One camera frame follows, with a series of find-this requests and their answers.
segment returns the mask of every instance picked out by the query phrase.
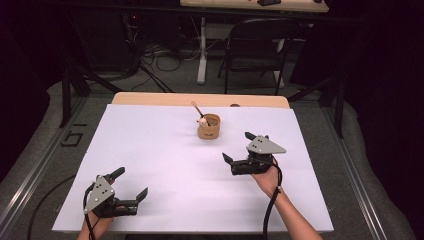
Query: black equipment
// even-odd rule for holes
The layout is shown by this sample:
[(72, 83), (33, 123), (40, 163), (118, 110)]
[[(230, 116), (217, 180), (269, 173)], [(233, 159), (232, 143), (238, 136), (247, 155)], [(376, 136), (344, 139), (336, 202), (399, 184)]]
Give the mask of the black equipment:
[(255, 136), (250, 132), (244, 134), (247, 139), (252, 140), (246, 147), (249, 153), (246, 160), (233, 161), (227, 154), (222, 153), (225, 162), (231, 166), (233, 175), (264, 173), (273, 164), (273, 153), (286, 152), (286, 149), (269, 140), (268, 136)]
[(112, 218), (120, 216), (137, 215), (138, 204), (147, 196), (148, 188), (145, 188), (137, 195), (135, 200), (119, 200), (115, 198), (115, 190), (112, 188), (112, 182), (125, 172), (121, 167), (111, 174), (97, 176), (96, 182), (87, 188), (84, 195), (84, 216), (88, 229), (90, 230), (90, 239), (95, 240), (93, 228), (88, 218), (88, 213), (93, 212), (99, 218)]

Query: gray carpet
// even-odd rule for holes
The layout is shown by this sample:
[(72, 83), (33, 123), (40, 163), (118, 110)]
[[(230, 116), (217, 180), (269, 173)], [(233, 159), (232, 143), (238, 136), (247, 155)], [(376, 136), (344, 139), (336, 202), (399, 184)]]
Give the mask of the gray carpet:
[[(223, 80), (216, 78), (219, 61), (210, 59), (207, 69), (208, 79), (204, 85), (197, 85), (196, 61), (182, 61), (178, 70), (173, 72), (159, 71), (155, 65), (155, 74), (160, 77), (175, 92), (181, 93), (222, 93)], [(174, 59), (160, 58), (159, 66), (178, 66)], [(229, 94), (263, 94), (271, 95), (272, 89), (250, 89), (252, 81), (246, 81), (246, 75), (234, 76), (232, 90)], [(285, 73), (285, 79), (289, 79), (290, 72)], [(271, 76), (265, 76), (265, 81), (273, 81)], [(115, 85), (124, 90), (160, 92), (154, 82), (142, 72), (135, 76), (115, 81)], [(101, 119), (106, 104), (111, 102), (112, 94), (96, 83), (90, 83), (93, 94), (87, 99), (73, 97), (74, 106), (80, 106), (81, 111), (74, 108), (74, 118), (69, 125), (58, 130), (61, 117), (60, 85), (53, 86), (49, 93), (52, 97), (51, 104), (45, 120), (39, 130), (23, 152), (21, 158), (11, 170), (5, 181), (0, 186), (2, 194), (1, 207), (3, 212), (10, 212), (9, 203), (28, 175), (40, 162), (47, 162), (45, 172), (41, 173), (41, 180), (35, 182), (35, 190), (23, 199), (21, 211), (18, 211), (16, 219), (11, 221), (3, 236), (5, 239), (25, 239), (30, 223), (31, 215), (40, 200), (56, 184), (69, 176), (77, 173), (78, 167), (89, 146), (90, 140), (95, 133), (96, 126)], [(286, 87), (281, 89), (280, 95), (290, 96), (296, 93), (298, 86), (286, 82)], [(335, 231), (323, 233), (325, 239), (378, 239), (370, 231), (369, 222), (364, 217), (362, 205), (358, 202), (358, 195), (352, 187), (352, 181), (347, 173), (343, 162), (345, 153), (340, 150), (340, 141), (334, 136), (331, 124), (328, 123), (326, 111), (316, 104), (319, 93), (307, 96), (304, 100), (291, 103), (295, 110), (299, 125), (304, 136), (312, 164), (316, 171), (324, 199), (329, 207), (331, 220)], [(384, 229), (385, 237), (382, 239), (414, 239), (412, 231), (405, 217), (397, 210), (387, 198), (384, 189), (372, 173), (365, 155), (362, 135), (356, 122), (355, 111), (348, 105), (343, 119), (343, 131), (345, 139), (341, 142), (347, 146), (348, 153), (357, 167), (359, 176), (364, 183), (364, 188), (375, 206), (376, 214)], [(72, 180), (57, 188), (51, 196), (41, 205), (32, 228), (32, 239), (75, 239), (75, 234), (52, 232), (51, 227), (59, 211), (60, 206), (69, 191)], [(211, 239), (211, 236), (151, 236), (121, 234), (107, 234), (104, 239)], [(222, 239), (238, 239), (243, 236), (213, 236)], [(288, 234), (272, 234), (271, 239), (289, 239)]]

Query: chair leg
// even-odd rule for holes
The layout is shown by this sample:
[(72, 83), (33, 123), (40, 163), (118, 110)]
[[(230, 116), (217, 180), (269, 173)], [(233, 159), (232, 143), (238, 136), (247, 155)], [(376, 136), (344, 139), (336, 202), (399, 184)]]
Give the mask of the chair leg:
[(222, 71), (222, 68), (224, 67), (224, 63), (225, 63), (225, 57), (222, 58), (221, 66), (219, 67), (218, 78), (221, 77), (221, 71)]
[(228, 89), (228, 68), (225, 68), (225, 89), (224, 94), (227, 94)]
[(281, 79), (283, 78), (283, 68), (281, 68), (280, 73), (278, 74), (278, 80), (277, 80), (277, 85), (275, 86), (275, 93), (274, 95), (277, 96), (278, 95), (278, 90), (280, 90), (280, 83), (281, 83)]

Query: human hand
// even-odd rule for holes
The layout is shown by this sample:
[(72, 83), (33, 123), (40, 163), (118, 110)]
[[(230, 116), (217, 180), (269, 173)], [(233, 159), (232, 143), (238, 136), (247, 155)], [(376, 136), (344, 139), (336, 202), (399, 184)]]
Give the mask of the human hand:
[[(90, 220), (90, 225), (93, 229), (93, 233), (96, 239), (100, 239), (109, 228), (110, 224), (113, 222), (114, 218), (99, 218), (93, 212), (88, 213), (88, 218)], [(88, 229), (87, 222), (84, 220), (84, 223), (81, 228), (81, 232), (78, 235), (78, 240), (90, 239), (90, 230)]]
[(278, 185), (278, 169), (274, 166), (271, 166), (265, 173), (252, 174), (252, 177), (255, 179), (261, 190), (269, 198), (271, 198), (275, 188)]

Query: white surface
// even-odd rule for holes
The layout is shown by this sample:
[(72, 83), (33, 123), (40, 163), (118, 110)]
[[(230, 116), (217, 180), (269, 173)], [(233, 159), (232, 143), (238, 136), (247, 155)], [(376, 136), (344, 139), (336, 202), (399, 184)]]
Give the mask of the white surface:
[[(199, 114), (193, 107), (109, 105), (53, 226), (79, 231), (84, 191), (96, 175), (119, 167), (126, 172), (113, 184), (116, 196), (132, 200), (149, 193), (137, 216), (115, 218), (110, 231), (127, 233), (262, 232), (269, 199), (251, 176), (233, 176), (222, 152), (234, 160), (247, 156), (244, 137), (269, 135), (287, 150), (275, 154), (288, 196), (318, 231), (332, 231), (309, 155), (291, 109), (201, 108), (221, 118), (220, 137), (197, 137)], [(270, 231), (286, 231), (272, 211)]]

